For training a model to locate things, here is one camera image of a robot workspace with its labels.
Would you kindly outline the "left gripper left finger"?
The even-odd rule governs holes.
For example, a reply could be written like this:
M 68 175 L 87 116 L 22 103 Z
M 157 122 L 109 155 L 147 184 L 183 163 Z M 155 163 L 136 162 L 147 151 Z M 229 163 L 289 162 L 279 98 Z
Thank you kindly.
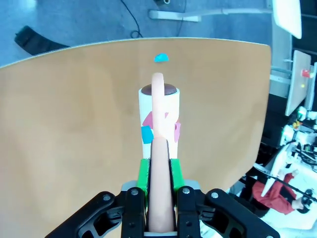
M 46 237 L 105 238 L 121 226 L 122 238 L 143 238 L 149 173 L 150 159 L 142 159 L 137 181 L 125 183 L 118 195 L 98 193 Z

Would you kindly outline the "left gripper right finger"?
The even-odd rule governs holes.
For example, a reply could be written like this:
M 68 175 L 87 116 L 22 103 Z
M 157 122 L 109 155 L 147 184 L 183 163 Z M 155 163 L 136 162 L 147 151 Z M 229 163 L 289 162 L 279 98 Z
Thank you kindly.
M 170 160 L 179 238 L 201 238 L 200 223 L 222 238 L 278 238 L 280 234 L 225 191 L 186 185 L 178 159 Z

